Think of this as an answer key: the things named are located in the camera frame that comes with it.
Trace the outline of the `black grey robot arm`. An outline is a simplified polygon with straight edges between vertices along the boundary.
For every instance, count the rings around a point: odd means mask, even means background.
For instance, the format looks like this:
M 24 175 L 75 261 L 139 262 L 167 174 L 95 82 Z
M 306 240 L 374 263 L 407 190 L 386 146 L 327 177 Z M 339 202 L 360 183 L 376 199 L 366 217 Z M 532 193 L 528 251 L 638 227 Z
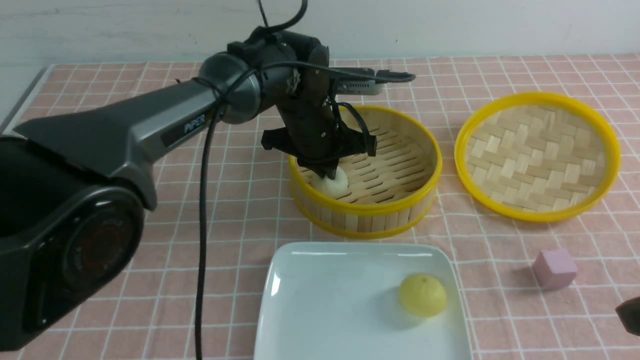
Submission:
M 2 136 L 1 351 L 22 349 L 128 266 L 158 204 L 154 164 L 208 126 L 276 107 L 284 127 L 266 130 L 263 147 L 322 177 L 374 155 L 375 137 L 349 129 L 333 102 L 338 81 L 374 73 L 329 69 L 317 38 L 258 27 L 192 79 Z

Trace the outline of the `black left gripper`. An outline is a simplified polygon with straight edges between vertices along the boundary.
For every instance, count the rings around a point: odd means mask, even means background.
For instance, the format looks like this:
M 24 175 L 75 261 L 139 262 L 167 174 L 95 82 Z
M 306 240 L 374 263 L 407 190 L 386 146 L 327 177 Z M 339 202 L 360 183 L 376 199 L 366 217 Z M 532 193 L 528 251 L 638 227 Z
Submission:
M 372 68 L 338 67 L 338 75 L 374 76 Z M 328 71 L 304 69 L 294 95 L 276 108 L 284 126 L 265 130 L 261 144 L 298 159 L 318 177 L 336 178 L 341 158 L 377 155 L 378 141 L 354 105 L 336 101 Z

